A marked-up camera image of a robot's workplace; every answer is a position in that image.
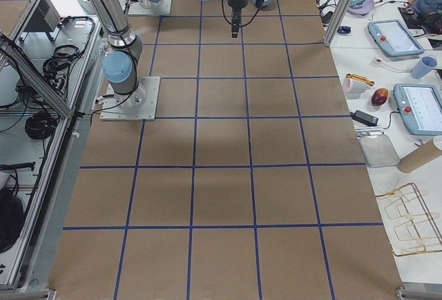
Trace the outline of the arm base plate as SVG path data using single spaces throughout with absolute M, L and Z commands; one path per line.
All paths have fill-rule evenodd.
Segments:
M 169 16 L 172 0 L 130 0 L 129 16 Z
M 160 90 L 160 77 L 140 77 L 137 90 L 121 105 L 123 96 L 116 95 L 106 98 L 103 103 L 104 111 L 100 113 L 103 121 L 152 121 L 156 116 L 157 99 Z M 114 95 L 110 84 L 107 94 Z

